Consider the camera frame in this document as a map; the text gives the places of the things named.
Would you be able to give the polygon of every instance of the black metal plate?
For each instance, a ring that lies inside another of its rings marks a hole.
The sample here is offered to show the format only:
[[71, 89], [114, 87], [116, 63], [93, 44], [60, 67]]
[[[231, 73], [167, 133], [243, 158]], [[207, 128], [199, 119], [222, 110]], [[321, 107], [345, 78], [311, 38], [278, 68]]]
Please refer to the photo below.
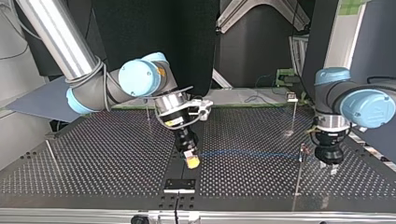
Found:
[[[99, 113], [51, 142], [57, 161], [43, 145], [1, 171], [0, 207], [395, 213], [396, 174], [350, 139], [335, 176], [308, 157], [294, 197], [312, 116], [298, 108], [288, 136], [292, 108], [214, 108], [193, 126], [202, 159], [189, 170], [173, 134], [146, 111]], [[163, 194], [179, 178], [195, 179], [195, 193]]]
[[305, 133], [311, 109], [299, 108], [287, 136], [292, 107], [213, 109], [205, 123], [202, 166], [194, 210], [396, 212], [396, 174], [352, 140], [335, 176], [311, 154], [294, 197], [299, 146], [314, 149]]
[[0, 205], [158, 209], [174, 136], [146, 111], [95, 114], [50, 144], [58, 160], [44, 145], [3, 172]]

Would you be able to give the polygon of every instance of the green sticker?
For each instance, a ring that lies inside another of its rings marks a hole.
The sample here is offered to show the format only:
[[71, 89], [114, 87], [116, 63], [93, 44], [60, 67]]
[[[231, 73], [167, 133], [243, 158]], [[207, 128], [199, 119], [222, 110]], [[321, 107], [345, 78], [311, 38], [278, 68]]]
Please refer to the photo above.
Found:
[[359, 8], [366, 2], [366, 0], [342, 0], [338, 15], [358, 15]]

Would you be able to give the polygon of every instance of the white cable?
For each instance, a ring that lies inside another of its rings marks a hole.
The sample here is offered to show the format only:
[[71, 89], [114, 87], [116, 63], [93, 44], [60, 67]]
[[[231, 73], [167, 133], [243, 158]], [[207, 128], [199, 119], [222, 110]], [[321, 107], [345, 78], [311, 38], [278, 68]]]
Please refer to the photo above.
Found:
[[20, 18], [18, 17], [18, 14], [17, 14], [17, 9], [15, 8], [15, 5], [14, 5], [14, 0], [8, 0], [8, 3], [9, 3], [9, 6], [8, 6], [9, 9], [11, 10], [11, 12], [12, 12], [12, 13], [15, 15], [15, 17], [17, 18], [17, 21], [18, 21], [18, 23], [20, 24], [21, 28], [22, 28], [23, 30], [25, 30], [26, 33], [28, 33], [29, 35], [31, 35], [31, 36], [33, 36], [33, 37], [35, 37], [35, 38], [41, 40], [41, 38], [40, 38], [38, 35], [35, 35], [32, 31], [30, 31], [30, 30], [21, 22]]
[[9, 19], [9, 17], [6, 15], [6, 13], [3, 11], [3, 9], [1, 7], [0, 7], [0, 13], [1, 13], [1, 15], [3, 15], [3, 17], [6, 19], [6, 21], [8, 21], [8, 23], [9, 23], [9, 25], [11, 25], [12, 29], [15, 30], [15, 32], [17, 32], [18, 36], [20, 36], [24, 41], [26, 41], [26, 39], [24, 38], [23, 34], [21, 34], [20, 31], [17, 29], [17, 27], [14, 26], [12, 21]]

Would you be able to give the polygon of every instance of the white wall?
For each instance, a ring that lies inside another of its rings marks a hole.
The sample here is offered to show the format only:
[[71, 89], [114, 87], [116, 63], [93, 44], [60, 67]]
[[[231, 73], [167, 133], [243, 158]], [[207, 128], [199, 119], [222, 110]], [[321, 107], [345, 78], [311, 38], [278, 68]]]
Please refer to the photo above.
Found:
[[[10, 11], [4, 7], [2, 9], [14, 25], [21, 29]], [[38, 74], [30, 50], [19, 57], [1, 60], [23, 52], [25, 47], [26, 42], [0, 14], [0, 170], [42, 143], [44, 135], [50, 131], [47, 119], [4, 109], [5, 105], [17, 97], [45, 84], [44, 78]]]

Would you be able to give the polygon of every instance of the black panel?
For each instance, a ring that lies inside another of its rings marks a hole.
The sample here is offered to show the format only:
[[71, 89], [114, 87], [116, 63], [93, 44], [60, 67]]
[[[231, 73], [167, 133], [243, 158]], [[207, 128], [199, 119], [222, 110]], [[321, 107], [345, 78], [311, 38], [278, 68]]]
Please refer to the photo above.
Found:
[[315, 97], [315, 73], [326, 60], [332, 26], [339, 0], [317, 0], [306, 50], [303, 81], [308, 94]]
[[179, 87], [194, 95], [210, 87], [219, 1], [95, 0], [110, 69], [162, 51]]
[[[358, 42], [351, 65], [354, 81], [366, 83], [367, 77], [396, 77], [395, 22], [396, 1], [372, 1], [366, 6]], [[368, 144], [396, 161], [396, 118], [379, 129], [357, 134]]]
[[[223, 11], [230, 0], [221, 0]], [[311, 19], [315, 1], [299, 1]], [[251, 9], [226, 34], [219, 35], [216, 68], [235, 87], [273, 86], [276, 70], [292, 68], [292, 25], [270, 6]]]

